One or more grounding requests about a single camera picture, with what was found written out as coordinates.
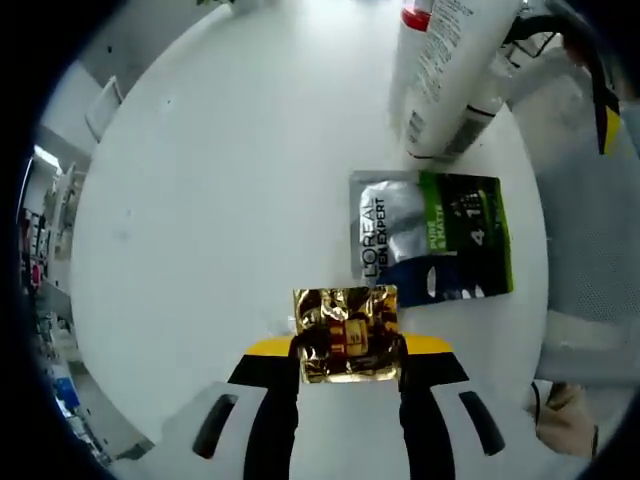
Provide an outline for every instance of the green label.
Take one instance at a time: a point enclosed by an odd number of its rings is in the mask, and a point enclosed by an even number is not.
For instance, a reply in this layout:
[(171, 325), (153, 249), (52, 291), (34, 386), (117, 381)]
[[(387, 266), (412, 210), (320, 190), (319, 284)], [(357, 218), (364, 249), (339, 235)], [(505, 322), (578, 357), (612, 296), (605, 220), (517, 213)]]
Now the green label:
[(429, 251), (433, 253), (447, 252), (444, 209), (442, 208), (442, 199), (436, 183), (436, 175), (422, 172), (420, 174), (420, 187), (424, 195)]

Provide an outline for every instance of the product packaging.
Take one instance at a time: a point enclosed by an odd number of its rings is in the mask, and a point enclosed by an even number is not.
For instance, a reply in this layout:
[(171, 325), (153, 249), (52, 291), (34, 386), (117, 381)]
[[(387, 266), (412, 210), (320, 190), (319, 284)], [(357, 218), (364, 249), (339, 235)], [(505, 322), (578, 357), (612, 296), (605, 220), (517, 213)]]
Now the product packaging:
[(411, 155), (443, 154), (521, 7), (521, 0), (434, 3), (407, 95), (405, 136)]
[(398, 134), (404, 120), (407, 89), (416, 75), (432, 8), (433, 0), (408, 0), (401, 11), (388, 105), (391, 125)]
[(350, 201), (354, 277), (396, 285), (401, 307), (513, 290), (497, 178), (355, 172)]
[(460, 126), (443, 156), (455, 158), (463, 154), (489, 126), (505, 103), (513, 71), (514, 67), (508, 60), (501, 53), (496, 53), (489, 69), (480, 78), (462, 114)]
[(304, 382), (397, 378), (396, 287), (299, 289), (293, 299)]

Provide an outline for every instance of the gold foil packet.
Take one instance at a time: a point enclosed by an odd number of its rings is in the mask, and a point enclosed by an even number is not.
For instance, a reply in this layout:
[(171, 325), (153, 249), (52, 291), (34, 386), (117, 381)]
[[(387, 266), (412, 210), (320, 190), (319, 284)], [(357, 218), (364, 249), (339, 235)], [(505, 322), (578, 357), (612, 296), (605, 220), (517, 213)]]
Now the gold foil packet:
[(398, 377), (396, 287), (300, 289), (293, 298), (304, 382)]

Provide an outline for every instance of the bottle label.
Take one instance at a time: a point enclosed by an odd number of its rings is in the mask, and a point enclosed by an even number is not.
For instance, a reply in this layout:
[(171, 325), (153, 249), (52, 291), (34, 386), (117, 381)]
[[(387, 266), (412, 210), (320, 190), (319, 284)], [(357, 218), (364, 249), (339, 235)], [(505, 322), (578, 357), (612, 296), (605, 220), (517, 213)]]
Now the bottle label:
[(464, 112), (464, 120), (453, 140), (449, 142), (445, 150), (447, 155), (459, 155), (471, 146), (480, 136), (482, 131), (493, 120), (495, 115), (488, 113), (476, 113), (467, 107)]
[(440, 100), (445, 67), (473, 15), (474, 11), (460, 0), (439, 0), (435, 3), (417, 74), (418, 86), (428, 102)]
[(422, 129), (424, 128), (424, 120), (418, 112), (413, 110), (411, 112), (411, 118), (409, 118), (409, 125), (407, 126), (407, 135), (411, 143), (417, 143)]

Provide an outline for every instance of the wall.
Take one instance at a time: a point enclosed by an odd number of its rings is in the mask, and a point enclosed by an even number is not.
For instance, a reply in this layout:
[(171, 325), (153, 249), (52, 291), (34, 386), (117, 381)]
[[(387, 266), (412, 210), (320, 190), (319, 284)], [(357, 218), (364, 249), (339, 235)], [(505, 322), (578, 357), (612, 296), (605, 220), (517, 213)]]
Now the wall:
[(85, 47), (80, 60), (101, 84), (115, 75), (124, 95), (153, 61), (219, 3), (129, 0)]
[(49, 105), (40, 119), (41, 126), (63, 138), (76, 149), (91, 155), (96, 140), (87, 126), (84, 114), (101, 90), (100, 85), (80, 62), (72, 63), (49, 100)]
[(40, 161), (32, 163), (32, 172), (25, 189), (22, 206), (33, 213), (42, 215), (43, 201), (47, 190), (53, 185), (54, 167), (47, 167)]
[(74, 163), (78, 172), (89, 170), (90, 153), (80, 150), (45, 125), (38, 125), (36, 143), (58, 159), (63, 172)]

